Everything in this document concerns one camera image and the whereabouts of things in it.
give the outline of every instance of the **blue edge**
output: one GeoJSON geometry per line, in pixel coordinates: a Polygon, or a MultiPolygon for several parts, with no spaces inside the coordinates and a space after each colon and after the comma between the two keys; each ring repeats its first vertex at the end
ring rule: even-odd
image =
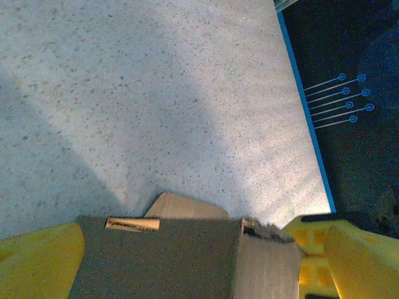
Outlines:
{"type": "Polygon", "coordinates": [[[279,18],[279,23],[280,23],[280,27],[281,27],[281,31],[282,31],[282,36],[284,38],[284,42],[286,42],[286,47],[288,50],[289,60],[291,61],[292,70],[294,71],[295,81],[297,83],[297,88],[299,91],[300,100],[302,102],[302,107],[305,112],[306,122],[309,127],[310,137],[312,138],[312,143],[313,143],[314,151],[316,153],[316,158],[317,158],[317,162],[319,164],[320,172],[322,175],[325,192],[327,193],[327,199],[329,200],[331,212],[335,213],[335,212],[337,212],[337,210],[335,209],[335,204],[334,204],[334,200],[332,198],[330,184],[327,179],[327,173],[325,172],[325,168],[324,168],[322,154],[320,152],[319,144],[317,142],[316,132],[313,127],[312,118],[310,117],[309,107],[307,106],[305,91],[302,86],[302,80],[300,79],[299,70],[298,70],[296,60],[295,60],[294,51],[292,50],[291,41],[289,40],[286,22],[284,21],[284,16],[282,15],[282,12],[278,12],[277,16],[279,18]]]}

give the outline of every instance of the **terrazzo floor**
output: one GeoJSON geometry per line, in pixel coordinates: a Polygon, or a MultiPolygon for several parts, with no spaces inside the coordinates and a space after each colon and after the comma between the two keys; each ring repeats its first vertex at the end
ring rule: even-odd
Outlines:
{"type": "Polygon", "coordinates": [[[3,0],[0,24],[0,238],[163,191],[330,212],[272,0],[3,0]]]}

